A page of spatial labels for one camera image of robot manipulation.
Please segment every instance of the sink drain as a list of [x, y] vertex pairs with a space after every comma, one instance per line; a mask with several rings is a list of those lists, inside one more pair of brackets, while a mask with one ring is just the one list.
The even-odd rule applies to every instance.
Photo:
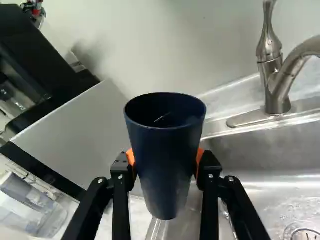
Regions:
[[283, 233], [283, 240], [320, 240], [320, 231], [310, 221], [296, 221]]
[[292, 235], [291, 240], [320, 240], [320, 234], [311, 229], [298, 230]]

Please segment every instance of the stainless steel sink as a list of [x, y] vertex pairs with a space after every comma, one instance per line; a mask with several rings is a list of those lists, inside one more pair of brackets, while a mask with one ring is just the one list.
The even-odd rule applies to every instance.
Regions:
[[[294, 108], [320, 109], [319, 61], [292, 87]], [[220, 161], [222, 175], [240, 179], [273, 240], [320, 239], [320, 114], [229, 128], [227, 120], [264, 105], [258, 74], [198, 96], [207, 105], [200, 146]], [[234, 240], [224, 204], [220, 239]], [[147, 240], [199, 239], [202, 192], [191, 183], [187, 206], [171, 221], [153, 219]]]
[[204, 138], [201, 146], [216, 155], [224, 175], [241, 180], [272, 239], [308, 239], [291, 236], [320, 231], [319, 133], [320, 122], [312, 122]]

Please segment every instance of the faucet handle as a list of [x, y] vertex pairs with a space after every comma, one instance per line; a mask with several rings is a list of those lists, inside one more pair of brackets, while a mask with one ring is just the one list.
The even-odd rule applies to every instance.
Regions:
[[263, 29], [255, 55], [258, 63], [275, 60], [282, 56], [282, 43], [274, 32], [272, 14], [277, 0], [263, 1]]

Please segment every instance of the sink basin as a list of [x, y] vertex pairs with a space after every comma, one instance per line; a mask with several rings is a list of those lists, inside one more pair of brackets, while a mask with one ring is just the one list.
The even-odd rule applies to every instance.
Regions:
[[[221, 137], [209, 136], [210, 124], [200, 146], [215, 154], [222, 176], [240, 179], [271, 239], [319, 239], [320, 122]], [[201, 208], [193, 179], [185, 211], [170, 221], [154, 218], [146, 239], [199, 239]], [[224, 204], [219, 208], [220, 239], [234, 240]]]
[[311, 231], [320, 231], [319, 133], [318, 121], [262, 127], [241, 134], [204, 137], [201, 147], [215, 154], [223, 175], [240, 179], [271, 239], [277, 240], [284, 238], [286, 228], [308, 229], [310, 224], [301, 221], [319, 226]]

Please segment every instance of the cup rim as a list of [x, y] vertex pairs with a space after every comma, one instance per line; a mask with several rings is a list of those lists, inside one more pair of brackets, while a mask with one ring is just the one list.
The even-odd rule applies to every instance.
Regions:
[[150, 129], [150, 130], [167, 130], [167, 131], [170, 131], [170, 130], [178, 130], [178, 129], [183, 129], [183, 128], [187, 128], [187, 127], [190, 127], [190, 126], [193, 126], [195, 125], [195, 123], [187, 123], [187, 124], [184, 124], [184, 125], [181, 125], [181, 126], [172, 126], [172, 127], [155, 127], [155, 126], [146, 126], [146, 125], [143, 125], [141, 123], [138, 123], [134, 120], [132, 120], [126, 113], [126, 108], [128, 106], [128, 104], [130, 104], [131, 101], [139, 98], [139, 97], [142, 97], [142, 96], [147, 96], [147, 95], [156, 95], [156, 94], [175, 94], [175, 95], [181, 95], [181, 96], [186, 96], [186, 97], [189, 97], [189, 98], [193, 98], [194, 100], [198, 101], [199, 103], [201, 103], [201, 105], [203, 106], [203, 114], [201, 115], [201, 117], [197, 118], [197, 120], [195, 121], [196, 123], [199, 123], [199, 122], [203, 122], [205, 117], [206, 117], [206, 113], [207, 113], [207, 106], [205, 105], [205, 103], [203, 101], [201, 101], [199, 98], [195, 97], [195, 96], [192, 96], [192, 95], [188, 95], [188, 94], [185, 94], [185, 93], [179, 93], [179, 92], [165, 92], [165, 91], [160, 91], [160, 92], [151, 92], [151, 93], [146, 93], [146, 94], [142, 94], [142, 95], [139, 95], [139, 96], [136, 96], [134, 98], [132, 98], [131, 100], [129, 100], [124, 108], [123, 108], [123, 113], [124, 113], [124, 117], [126, 119], [126, 121], [130, 121], [131, 123], [135, 124], [135, 125], [138, 125], [140, 127], [143, 127], [145, 129]]

